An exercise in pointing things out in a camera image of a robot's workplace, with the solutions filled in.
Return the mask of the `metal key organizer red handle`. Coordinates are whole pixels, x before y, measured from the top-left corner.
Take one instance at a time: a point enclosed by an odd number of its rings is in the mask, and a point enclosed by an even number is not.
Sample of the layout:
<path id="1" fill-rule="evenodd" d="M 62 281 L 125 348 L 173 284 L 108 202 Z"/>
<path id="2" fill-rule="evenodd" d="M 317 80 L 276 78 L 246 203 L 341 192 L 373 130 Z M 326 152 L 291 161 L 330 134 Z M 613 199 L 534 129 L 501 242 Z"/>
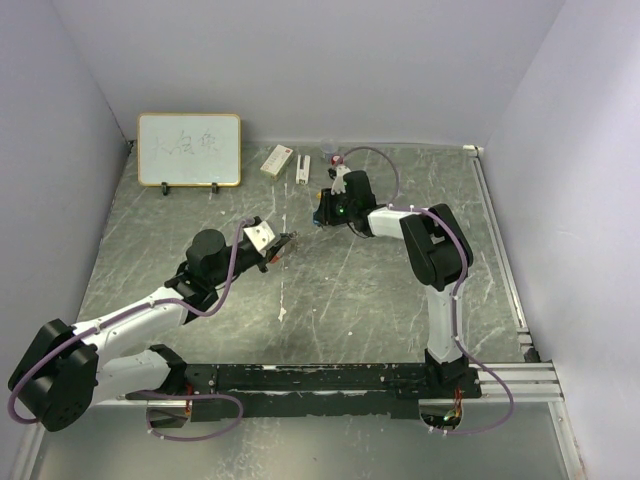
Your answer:
<path id="1" fill-rule="evenodd" d="M 281 233 L 278 242 L 273 247 L 273 255 L 270 262 L 276 263 L 279 260 L 282 260 L 285 256 L 293 253 L 297 248 L 298 237 L 299 234 L 297 231 Z"/>

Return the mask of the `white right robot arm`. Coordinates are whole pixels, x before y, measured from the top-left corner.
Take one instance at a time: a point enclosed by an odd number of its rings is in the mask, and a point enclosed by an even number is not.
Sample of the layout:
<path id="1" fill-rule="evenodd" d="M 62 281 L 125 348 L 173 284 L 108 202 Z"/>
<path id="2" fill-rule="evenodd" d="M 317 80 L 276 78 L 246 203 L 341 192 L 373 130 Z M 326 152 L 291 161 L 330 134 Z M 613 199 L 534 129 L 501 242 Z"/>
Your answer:
<path id="1" fill-rule="evenodd" d="M 378 203 L 367 174 L 342 165 L 329 170 L 332 186 L 319 194 L 313 214 L 317 226 L 348 226 L 363 238 L 404 242 L 412 272 L 426 287 L 429 338 L 426 390 L 443 398 L 455 390 L 469 368 L 458 306 L 473 253 L 446 204 L 430 208 Z"/>

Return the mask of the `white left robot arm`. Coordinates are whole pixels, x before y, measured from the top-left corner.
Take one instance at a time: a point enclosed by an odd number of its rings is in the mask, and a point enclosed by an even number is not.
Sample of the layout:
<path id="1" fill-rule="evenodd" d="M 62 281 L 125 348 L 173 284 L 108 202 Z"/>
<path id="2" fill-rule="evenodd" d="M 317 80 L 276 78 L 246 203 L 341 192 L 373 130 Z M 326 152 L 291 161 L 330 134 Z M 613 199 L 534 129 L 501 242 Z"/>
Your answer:
<path id="1" fill-rule="evenodd" d="M 142 392 L 173 399 L 186 392 L 186 362 L 164 345 L 135 355 L 132 346 L 159 332 L 215 315 L 246 270 L 268 270 L 294 239 L 266 221 L 240 224 L 231 243 L 215 229 L 195 235 L 174 276 L 143 299 L 99 318 L 43 325 L 11 375 L 7 402 L 17 423 L 55 432 L 89 407 Z"/>

